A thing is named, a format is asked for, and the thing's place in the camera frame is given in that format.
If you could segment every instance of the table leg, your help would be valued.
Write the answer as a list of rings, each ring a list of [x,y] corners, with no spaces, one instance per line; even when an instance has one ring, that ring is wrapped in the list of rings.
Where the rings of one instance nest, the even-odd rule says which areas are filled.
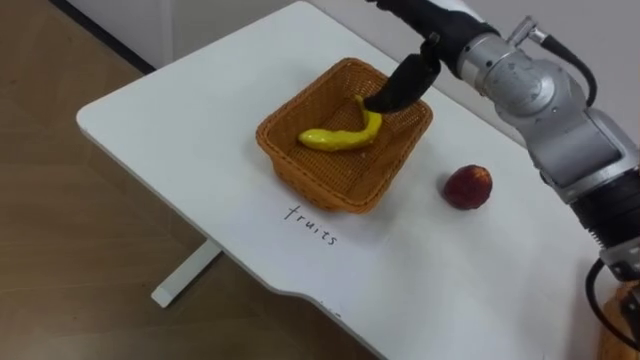
[[[151,293],[151,298],[167,307],[219,253],[220,248],[213,241],[205,241]]]

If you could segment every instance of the woven basket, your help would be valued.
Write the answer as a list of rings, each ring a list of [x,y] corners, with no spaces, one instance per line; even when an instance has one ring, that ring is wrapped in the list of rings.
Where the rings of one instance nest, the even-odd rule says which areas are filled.
[[[256,138],[276,174],[317,207],[365,213],[375,207],[433,117],[418,102],[385,115],[372,145],[326,153],[297,141],[310,128],[360,131],[354,95],[374,94],[387,77],[357,59],[343,59],[258,127]]]
[[[604,305],[604,313],[607,319],[616,328],[622,330],[627,336],[631,337],[631,332],[624,318],[620,314],[619,302],[629,292],[629,289],[635,285],[633,283],[623,286],[616,292],[616,296]],[[600,333],[600,351],[598,360],[639,360],[640,353],[634,351],[627,345],[623,344],[607,329],[602,328]]]

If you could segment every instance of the wooden floor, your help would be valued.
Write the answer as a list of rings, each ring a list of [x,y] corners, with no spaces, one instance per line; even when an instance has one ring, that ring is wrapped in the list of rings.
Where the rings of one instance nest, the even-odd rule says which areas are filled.
[[[224,256],[151,301],[203,238],[74,121],[138,77],[46,0],[0,0],[0,359],[372,358]]]

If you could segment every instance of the white wall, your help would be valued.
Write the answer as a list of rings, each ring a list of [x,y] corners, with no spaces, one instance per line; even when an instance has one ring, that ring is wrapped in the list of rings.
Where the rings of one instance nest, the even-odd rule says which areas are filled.
[[[68,0],[156,68],[171,61],[173,0]]]
[[[174,0],[174,58],[218,40],[293,0]]]
[[[364,0],[310,0],[327,14],[397,60],[415,52],[422,39],[402,21],[383,13]],[[609,113],[639,143],[640,116],[640,1],[638,0],[467,0],[487,22],[504,36],[524,18],[533,15],[579,55],[599,82],[596,107]],[[525,46],[534,57],[548,53]],[[450,74],[441,75],[436,87],[501,131],[519,138],[502,123],[493,106]],[[446,121],[446,114],[436,114]]]

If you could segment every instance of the red apple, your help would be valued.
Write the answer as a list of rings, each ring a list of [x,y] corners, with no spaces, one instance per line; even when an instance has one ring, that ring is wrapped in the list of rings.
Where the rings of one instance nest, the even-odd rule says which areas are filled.
[[[492,188],[489,170],[478,165],[467,165],[447,180],[443,197],[456,209],[477,209],[489,199]]]

